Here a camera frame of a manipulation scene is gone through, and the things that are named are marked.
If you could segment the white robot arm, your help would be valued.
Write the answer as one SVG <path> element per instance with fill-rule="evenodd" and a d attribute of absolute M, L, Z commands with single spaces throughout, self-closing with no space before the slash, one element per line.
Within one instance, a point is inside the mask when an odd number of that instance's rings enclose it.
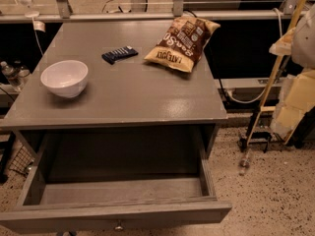
<path fill-rule="evenodd" d="M 288 55 L 303 68 L 315 68 L 315 5 L 293 29 L 272 44 L 269 52 L 279 56 Z"/>

